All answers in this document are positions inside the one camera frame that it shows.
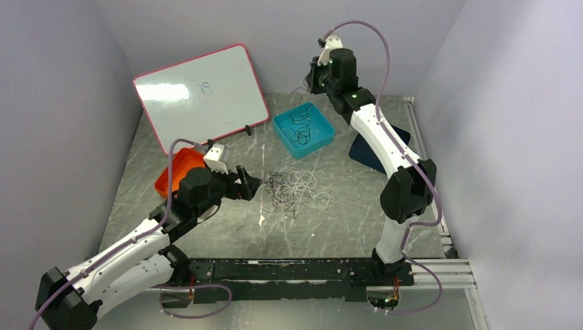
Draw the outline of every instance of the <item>whiteboard stand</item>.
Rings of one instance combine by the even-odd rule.
[[[243,45],[142,74],[133,84],[165,154],[177,138],[203,144],[249,133],[246,127],[269,118]]]

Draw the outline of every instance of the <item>blue bin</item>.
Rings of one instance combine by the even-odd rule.
[[[312,103],[301,104],[273,118],[274,131],[297,160],[334,140],[334,128]]]

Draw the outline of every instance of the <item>gray wall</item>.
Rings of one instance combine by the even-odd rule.
[[[390,42],[387,94],[414,95],[465,0],[98,2],[134,74],[243,43],[263,91],[290,92],[320,53],[316,40],[335,24],[363,19]],[[361,84],[376,93],[384,68],[376,35],[365,27],[344,27],[339,34],[355,51]]]
[[[0,0],[0,328],[26,328],[42,273],[96,251],[141,113],[132,78],[93,1]]]
[[[497,329],[581,329],[583,3],[468,0],[415,104]]]

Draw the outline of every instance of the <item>orange plastic container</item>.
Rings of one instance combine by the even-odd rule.
[[[204,167],[204,155],[191,148],[182,148],[172,159],[172,189],[178,189],[178,183],[191,168]],[[154,188],[160,196],[168,198],[168,167],[154,183]]]

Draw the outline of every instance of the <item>floor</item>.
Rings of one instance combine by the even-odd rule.
[[[297,104],[298,96],[285,93],[266,94],[272,116]],[[262,205],[262,194],[252,201],[223,201],[220,211],[176,242],[190,257],[288,258],[370,256],[384,223],[379,195],[386,176],[348,157],[357,132],[336,114],[326,96],[303,96],[313,102],[335,128],[332,144],[297,160],[289,156],[273,131],[271,120],[253,129],[253,135],[238,133],[220,140],[232,151],[234,165],[244,166],[249,174],[263,177],[270,171],[309,170],[318,180],[317,193],[331,196],[314,206],[301,206],[294,218],[282,208]],[[401,98],[382,100],[388,121],[412,131],[408,111]],[[419,146],[414,141],[409,146]],[[100,250],[129,233],[150,211],[163,202],[153,184],[167,166],[167,158],[158,145],[145,115],[135,134],[126,167]],[[433,221],[430,208],[421,218]],[[437,228],[416,227],[408,244],[415,258],[443,258]]]

